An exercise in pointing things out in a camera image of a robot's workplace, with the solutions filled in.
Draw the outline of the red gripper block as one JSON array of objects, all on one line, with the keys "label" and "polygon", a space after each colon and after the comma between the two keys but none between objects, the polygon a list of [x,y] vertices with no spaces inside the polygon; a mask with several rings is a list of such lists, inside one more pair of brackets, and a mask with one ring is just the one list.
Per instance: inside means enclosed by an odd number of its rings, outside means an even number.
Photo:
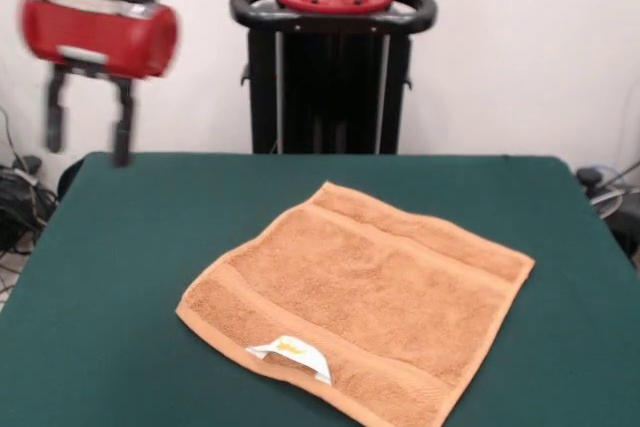
[{"label": "red gripper block", "polygon": [[[161,4],[124,2],[123,13],[91,11],[54,0],[22,0],[21,30],[33,55],[55,64],[80,61],[100,66],[115,76],[121,117],[115,124],[113,161],[130,163],[135,102],[133,79],[160,77],[169,66],[178,40],[174,10]],[[63,148],[64,108],[60,94],[68,69],[53,65],[46,91],[45,145]]]}]

